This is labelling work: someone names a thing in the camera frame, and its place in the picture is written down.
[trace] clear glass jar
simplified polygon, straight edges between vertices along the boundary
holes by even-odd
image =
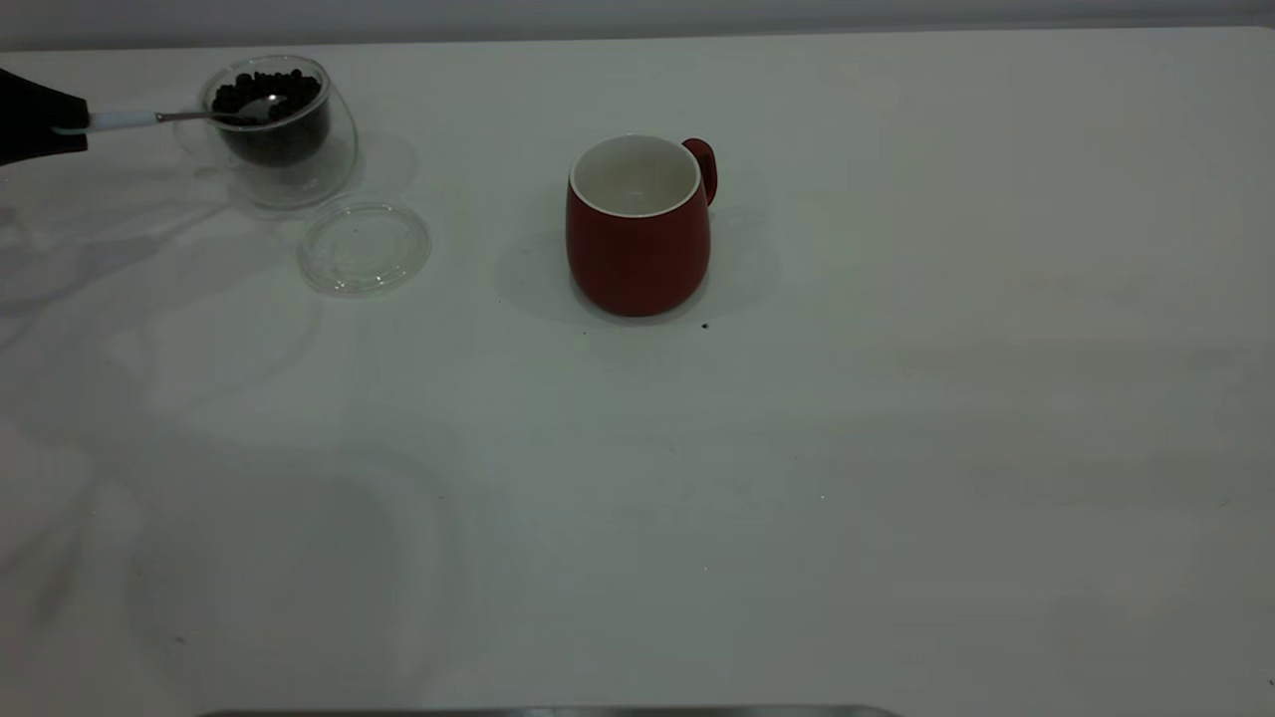
[[[208,145],[231,190],[270,209],[295,209],[337,194],[358,158],[354,119],[323,65],[296,55],[252,57],[218,70],[199,92],[199,107],[213,111],[217,91],[241,74],[295,74],[319,80],[319,94],[303,108],[264,125],[237,126],[205,120]]]

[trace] spoon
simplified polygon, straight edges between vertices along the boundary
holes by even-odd
[[[113,129],[145,128],[163,122],[185,120],[226,120],[241,119],[255,122],[270,121],[270,110],[284,102],[283,94],[266,94],[240,107],[238,112],[93,112],[88,116],[87,128],[48,128],[54,134],[89,134]]]

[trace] mug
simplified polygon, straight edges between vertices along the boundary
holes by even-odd
[[[612,314],[650,316],[695,293],[717,195],[706,142],[611,138],[580,154],[567,184],[566,256],[585,296]]]

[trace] white spoon handle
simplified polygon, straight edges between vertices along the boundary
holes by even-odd
[[[54,134],[89,134],[112,129],[147,128],[157,124],[159,124],[159,115],[154,112],[93,112],[88,116],[87,128],[50,129],[54,130]]]

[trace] white table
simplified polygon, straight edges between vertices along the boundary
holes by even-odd
[[[1275,34],[298,51],[433,231],[384,297],[167,131],[0,168],[0,713],[1275,708]],[[561,248],[626,130],[720,165],[660,320]]]

